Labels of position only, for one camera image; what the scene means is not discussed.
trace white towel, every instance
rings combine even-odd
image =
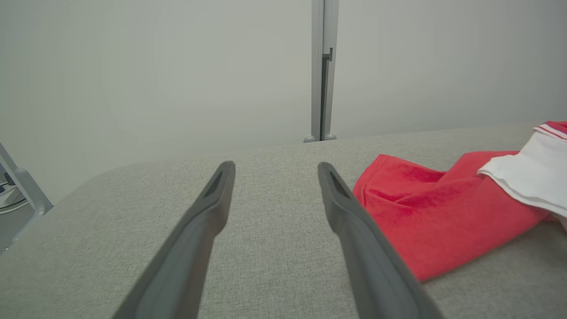
[[[494,157],[478,174],[491,177],[519,202],[567,217],[567,122],[546,122],[534,130],[517,155]]]

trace red towel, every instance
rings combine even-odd
[[[492,157],[463,155],[447,172],[379,155],[354,195],[419,280],[426,280],[510,241],[548,212],[524,205],[477,171]]]

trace white wall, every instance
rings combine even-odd
[[[338,138],[532,120],[567,120],[567,1],[341,1]]]
[[[300,143],[311,3],[0,4],[0,142],[57,203],[130,163]]]

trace red stripe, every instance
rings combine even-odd
[[[557,135],[556,133],[551,132],[549,129],[546,129],[546,128],[541,127],[541,126],[538,126],[538,128],[541,128],[542,130],[544,130],[544,131],[546,131],[546,132],[549,132],[549,133],[551,133],[551,134],[553,134],[553,135],[559,137],[559,138],[562,139],[562,140],[567,140],[567,138],[564,138],[564,137],[562,137],[562,136],[559,136],[559,135]]]
[[[552,129],[556,129],[561,133],[567,134],[567,121],[566,122],[547,121],[545,122],[545,124],[547,124]]]

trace gray fabric surface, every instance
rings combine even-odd
[[[0,256],[1,318],[108,318],[215,168],[236,163],[201,318],[357,316],[316,168],[353,187],[379,153],[449,168],[463,153],[519,149],[531,124],[286,145],[122,167],[88,181]],[[567,240],[541,225],[426,283],[452,318],[565,317]]]

